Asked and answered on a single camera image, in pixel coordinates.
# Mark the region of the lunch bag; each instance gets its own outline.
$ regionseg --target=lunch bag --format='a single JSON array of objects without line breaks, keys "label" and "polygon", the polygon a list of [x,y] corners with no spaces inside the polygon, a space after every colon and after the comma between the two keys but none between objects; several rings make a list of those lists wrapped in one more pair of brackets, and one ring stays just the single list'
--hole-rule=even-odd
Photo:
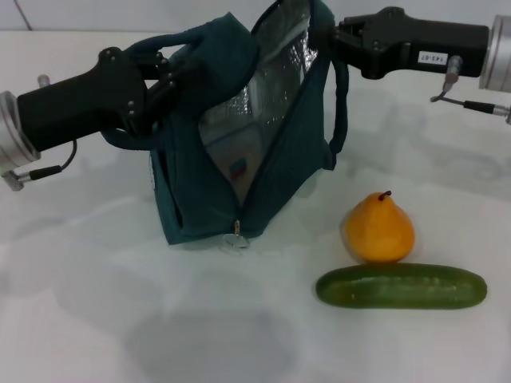
[{"label": "lunch bag", "polygon": [[[118,148],[150,151],[156,204],[168,243],[227,235],[233,246],[261,235],[320,168],[333,170],[347,134],[347,66],[309,45],[334,26],[319,0],[274,3],[248,32],[231,14],[182,34],[140,41],[135,53],[184,45],[168,60],[206,68],[175,107],[133,138],[103,132]],[[337,83],[335,132],[323,131],[330,64]]]}]

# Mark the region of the silver insulated lining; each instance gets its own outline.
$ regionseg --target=silver insulated lining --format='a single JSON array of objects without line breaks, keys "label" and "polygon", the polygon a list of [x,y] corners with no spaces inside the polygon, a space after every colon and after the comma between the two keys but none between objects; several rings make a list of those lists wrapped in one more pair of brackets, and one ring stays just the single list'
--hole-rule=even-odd
[{"label": "silver insulated lining", "polygon": [[240,204],[317,53],[308,47],[309,0],[283,0],[255,33],[253,78],[237,96],[209,109],[199,132]]}]

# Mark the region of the metal connector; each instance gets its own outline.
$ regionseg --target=metal connector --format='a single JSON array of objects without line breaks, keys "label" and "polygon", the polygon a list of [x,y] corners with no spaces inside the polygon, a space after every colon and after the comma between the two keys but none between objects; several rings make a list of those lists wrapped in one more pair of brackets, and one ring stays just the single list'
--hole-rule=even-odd
[{"label": "metal connector", "polygon": [[22,174],[18,174],[18,180],[22,184],[26,184],[27,182],[32,181],[32,178],[30,178],[30,172],[25,172]]},{"label": "metal connector", "polygon": [[10,190],[13,192],[19,192],[23,189],[23,182],[19,180],[18,175],[12,170],[3,173],[2,179],[9,185]]},{"label": "metal connector", "polygon": [[511,16],[496,16],[488,52],[479,77],[479,89],[511,93]]},{"label": "metal connector", "polygon": [[50,85],[50,78],[45,74],[41,74],[38,76],[38,84],[39,88],[44,88],[45,86]]},{"label": "metal connector", "polygon": [[493,108],[493,114],[495,116],[508,117],[510,112],[511,109],[506,108],[504,105],[495,105],[495,107]]},{"label": "metal connector", "polygon": [[459,56],[452,56],[447,63],[446,79],[442,86],[442,92],[449,92],[453,85],[458,82],[460,77],[461,66],[463,65],[463,59]]}]

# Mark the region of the silver metal cylinder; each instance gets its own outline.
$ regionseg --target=silver metal cylinder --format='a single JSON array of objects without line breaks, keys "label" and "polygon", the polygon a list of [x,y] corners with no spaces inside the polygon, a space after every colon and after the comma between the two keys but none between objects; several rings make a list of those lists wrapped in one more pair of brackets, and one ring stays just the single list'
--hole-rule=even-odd
[{"label": "silver metal cylinder", "polygon": [[23,182],[20,181],[18,175],[14,173],[12,170],[3,173],[2,179],[9,185],[9,188],[13,192],[19,192],[20,190],[23,189]]},{"label": "silver metal cylinder", "polygon": [[45,74],[41,74],[38,76],[38,84],[39,88],[44,88],[50,84],[50,78]]},{"label": "silver metal cylinder", "polygon": [[463,59],[459,56],[452,56],[447,63],[447,72],[446,72],[446,85],[451,85],[449,90],[452,89],[452,85],[458,82],[460,77],[461,66],[463,65]]},{"label": "silver metal cylinder", "polygon": [[511,93],[511,16],[495,17],[479,88]]},{"label": "silver metal cylinder", "polygon": [[509,108],[504,105],[495,105],[493,114],[495,116],[507,117],[509,115]]},{"label": "silver metal cylinder", "polygon": [[11,92],[0,93],[0,174],[39,160],[23,134],[16,97]]}]

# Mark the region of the cable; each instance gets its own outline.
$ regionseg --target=cable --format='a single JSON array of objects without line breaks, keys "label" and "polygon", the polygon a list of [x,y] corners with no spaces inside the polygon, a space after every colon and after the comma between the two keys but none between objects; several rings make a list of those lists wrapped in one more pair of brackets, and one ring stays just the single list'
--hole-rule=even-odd
[{"label": "cable", "polygon": [[441,100],[442,98],[444,98],[444,96],[447,94],[447,92],[442,92],[440,93],[438,96],[435,96],[435,97],[431,97],[430,98],[430,101],[431,102],[437,102],[438,100]]},{"label": "cable", "polygon": [[65,168],[67,168],[69,166],[69,164],[71,164],[74,157],[77,155],[77,149],[78,149],[78,144],[77,144],[77,141],[74,140],[73,141],[73,151],[71,152],[71,156],[69,156],[67,161],[61,166],[61,171],[63,171]]},{"label": "cable", "polygon": [[25,23],[26,28],[28,30],[33,30],[32,26],[29,23],[29,20],[25,16],[25,12],[23,12],[22,7],[19,5],[18,0],[13,0],[13,2],[14,2],[14,5],[16,6],[16,8],[18,8],[18,12],[22,16],[22,19],[23,19],[23,22]]},{"label": "cable", "polygon": [[465,109],[471,109],[471,110],[475,110],[476,112],[481,112],[481,113],[495,114],[497,116],[508,116],[510,113],[509,108],[506,108],[503,105],[488,104],[485,102],[477,102],[477,101],[459,101],[459,100],[454,100],[452,98],[444,97],[445,95],[446,95],[446,92],[442,92],[436,97],[431,97],[430,101],[431,102],[445,101],[445,102],[449,102],[451,104],[460,105]]},{"label": "cable", "polygon": [[55,165],[55,166],[50,166],[48,168],[32,170],[30,172],[20,174],[18,176],[18,180],[22,183],[25,183],[25,182],[29,182],[29,181],[40,180],[41,178],[46,178],[46,177],[53,176],[55,174],[62,172],[73,161],[74,157],[77,154],[77,149],[78,149],[78,144],[77,144],[77,141],[74,140],[73,141],[73,151],[71,152],[71,155],[69,156],[67,161],[62,166]]}]

